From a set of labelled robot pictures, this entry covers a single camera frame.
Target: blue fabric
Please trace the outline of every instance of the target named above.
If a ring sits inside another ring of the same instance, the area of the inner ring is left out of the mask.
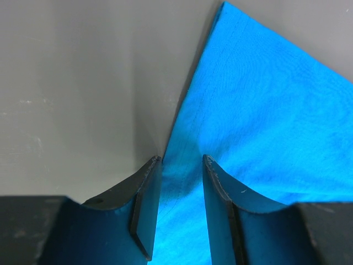
[[[224,3],[163,160],[151,264],[211,264],[201,160],[285,204],[353,199],[353,86]]]

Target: black surface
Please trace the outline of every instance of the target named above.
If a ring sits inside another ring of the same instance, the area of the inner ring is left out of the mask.
[[[63,196],[0,197],[0,264],[35,264],[67,200]]]
[[[84,205],[66,197],[0,197],[0,264],[146,265],[161,173],[161,159],[153,157]]]
[[[353,205],[285,206],[203,159],[213,265],[352,264]]]

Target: blue cloth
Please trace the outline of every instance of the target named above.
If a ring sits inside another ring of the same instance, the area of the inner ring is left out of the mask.
[[[151,264],[211,264],[201,160],[279,202],[353,199],[353,85],[224,3],[163,160]]]

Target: gray surface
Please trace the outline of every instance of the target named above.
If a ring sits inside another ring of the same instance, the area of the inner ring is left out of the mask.
[[[231,1],[353,80],[349,0]],[[80,202],[163,155],[213,0],[0,2],[0,193]]]

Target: curved cutout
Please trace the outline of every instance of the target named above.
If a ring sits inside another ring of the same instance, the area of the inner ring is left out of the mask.
[[[229,199],[236,207],[257,214],[271,213],[288,207],[257,193],[236,180],[225,172],[211,156],[204,155],[203,161],[208,176],[212,179],[219,195]]]

